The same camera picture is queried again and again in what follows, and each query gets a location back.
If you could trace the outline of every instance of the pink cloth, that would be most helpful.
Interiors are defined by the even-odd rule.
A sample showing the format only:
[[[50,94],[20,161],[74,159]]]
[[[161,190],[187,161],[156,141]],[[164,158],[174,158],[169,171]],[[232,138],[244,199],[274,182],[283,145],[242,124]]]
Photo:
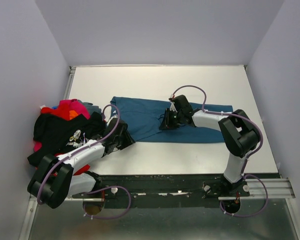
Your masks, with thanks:
[[[90,118],[90,114],[85,106],[83,106],[80,102],[77,101],[77,99],[67,99],[67,100],[61,100],[59,102],[59,105],[61,104],[67,104],[69,105],[70,110],[76,111],[78,115],[83,114],[86,119]]]

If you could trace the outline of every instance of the white wall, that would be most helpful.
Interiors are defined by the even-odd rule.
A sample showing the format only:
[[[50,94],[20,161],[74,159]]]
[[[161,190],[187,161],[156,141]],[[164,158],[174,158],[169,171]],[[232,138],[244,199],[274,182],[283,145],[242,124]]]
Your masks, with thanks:
[[[248,64],[283,0],[36,0],[70,65]]]
[[[300,0],[286,0],[247,67],[279,171],[300,210]]]
[[[33,126],[62,98],[68,64],[33,0],[0,0],[0,240],[18,239],[28,205]]]

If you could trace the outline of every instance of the laundry pile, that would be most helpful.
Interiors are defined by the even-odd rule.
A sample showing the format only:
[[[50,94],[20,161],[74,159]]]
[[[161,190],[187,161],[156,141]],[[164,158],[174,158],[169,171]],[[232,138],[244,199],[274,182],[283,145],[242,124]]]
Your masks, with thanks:
[[[37,167],[41,159],[52,154],[58,156],[81,147],[93,136],[102,135],[106,122],[101,109],[77,99],[61,100],[56,107],[43,107],[34,124],[34,153],[27,159]],[[84,166],[76,175],[87,171]]]

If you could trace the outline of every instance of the gray cloth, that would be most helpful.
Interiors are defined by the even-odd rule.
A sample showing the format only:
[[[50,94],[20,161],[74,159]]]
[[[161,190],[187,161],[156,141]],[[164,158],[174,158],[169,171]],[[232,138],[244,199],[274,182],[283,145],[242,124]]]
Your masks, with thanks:
[[[94,112],[101,114],[102,110],[98,106],[93,105],[91,102],[82,102],[81,100],[78,100],[78,102],[86,108],[90,115],[92,115]]]

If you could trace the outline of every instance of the black shirt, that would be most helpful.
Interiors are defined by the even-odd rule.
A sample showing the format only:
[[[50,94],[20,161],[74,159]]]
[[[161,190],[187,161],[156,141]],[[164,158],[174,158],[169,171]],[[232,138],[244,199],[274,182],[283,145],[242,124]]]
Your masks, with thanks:
[[[37,167],[47,154],[65,154],[84,145],[94,135],[102,135],[106,123],[102,116],[94,112],[89,119],[79,116],[65,120],[44,113],[34,124],[33,140],[42,143],[42,147],[28,157],[31,165]]]

